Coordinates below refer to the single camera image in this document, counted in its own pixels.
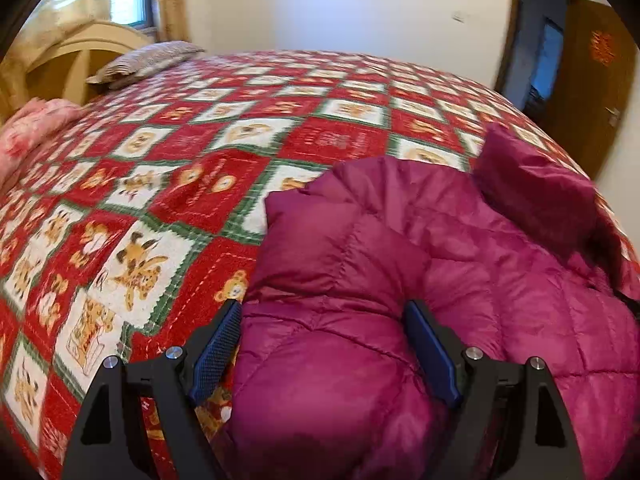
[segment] purple puffer jacket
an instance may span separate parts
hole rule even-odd
[[[639,330],[612,287],[639,287],[594,199],[500,126],[472,176],[380,157],[270,194],[215,442],[232,478],[420,477],[447,412],[402,331],[408,298],[492,358],[544,358],[604,478],[640,395]]]

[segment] headboard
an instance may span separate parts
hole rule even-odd
[[[29,97],[65,98],[84,105],[97,94],[84,80],[121,54],[152,43],[126,25],[95,21],[77,28],[27,69]]]

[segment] yellow curtain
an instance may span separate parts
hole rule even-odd
[[[49,47],[93,20],[109,20],[111,0],[42,0],[0,62],[0,123],[29,99],[26,72]]]
[[[154,12],[159,41],[189,41],[185,0],[155,0]]]

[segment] bedspread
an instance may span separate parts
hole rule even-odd
[[[0,199],[2,420],[58,478],[105,356],[153,357],[226,298],[242,300],[269,192],[384,153],[468,171],[491,122],[581,171],[499,94],[366,55],[192,60],[93,102]],[[196,410],[208,437],[230,416],[232,372]],[[172,478],[158,414],[142,404],[159,473]]]

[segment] wooden door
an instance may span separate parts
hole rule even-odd
[[[540,126],[595,178],[616,138],[636,66],[636,44],[609,6],[575,0]]]

